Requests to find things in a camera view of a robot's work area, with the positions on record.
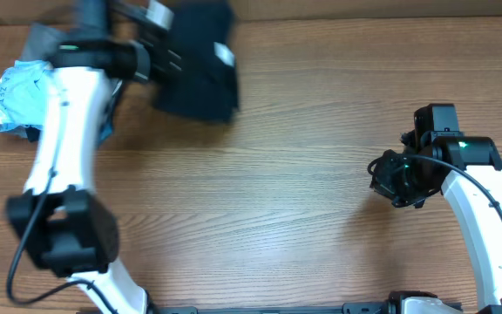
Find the black t-shirt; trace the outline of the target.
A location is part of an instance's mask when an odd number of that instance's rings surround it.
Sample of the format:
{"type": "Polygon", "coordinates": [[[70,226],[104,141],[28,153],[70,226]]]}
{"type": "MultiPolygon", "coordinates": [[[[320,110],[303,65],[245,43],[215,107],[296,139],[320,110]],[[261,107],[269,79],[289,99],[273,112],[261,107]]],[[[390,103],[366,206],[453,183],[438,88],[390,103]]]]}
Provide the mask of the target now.
{"type": "Polygon", "coordinates": [[[172,7],[168,46],[181,57],[153,107],[206,122],[231,122],[239,110],[237,62],[228,47],[234,13],[227,1],[183,1],[172,7]]]}

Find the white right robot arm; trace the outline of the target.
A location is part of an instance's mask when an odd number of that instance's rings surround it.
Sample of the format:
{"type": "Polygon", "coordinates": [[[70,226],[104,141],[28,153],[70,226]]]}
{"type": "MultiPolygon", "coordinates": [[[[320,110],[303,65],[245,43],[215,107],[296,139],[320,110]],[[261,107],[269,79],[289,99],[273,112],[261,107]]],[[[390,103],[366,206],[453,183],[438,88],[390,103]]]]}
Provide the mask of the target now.
{"type": "Polygon", "coordinates": [[[502,160],[488,137],[438,133],[402,138],[368,165],[370,186],[395,208],[442,195],[458,220],[477,285],[478,310],[502,313],[502,160]]]}

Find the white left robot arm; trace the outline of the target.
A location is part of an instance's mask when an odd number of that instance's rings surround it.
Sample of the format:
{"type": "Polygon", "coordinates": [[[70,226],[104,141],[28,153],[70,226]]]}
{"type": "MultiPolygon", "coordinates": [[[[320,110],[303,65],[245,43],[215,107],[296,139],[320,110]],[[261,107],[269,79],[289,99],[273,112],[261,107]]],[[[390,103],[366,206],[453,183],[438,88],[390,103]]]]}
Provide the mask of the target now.
{"type": "Polygon", "coordinates": [[[19,237],[17,253],[80,288],[103,313],[154,313],[149,293],[119,258],[119,229],[98,200],[94,155],[113,103],[129,81],[180,72],[180,56],[163,45],[173,13],[83,1],[78,21],[49,54],[44,129],[24,191],[6,204],[19,237]]]}

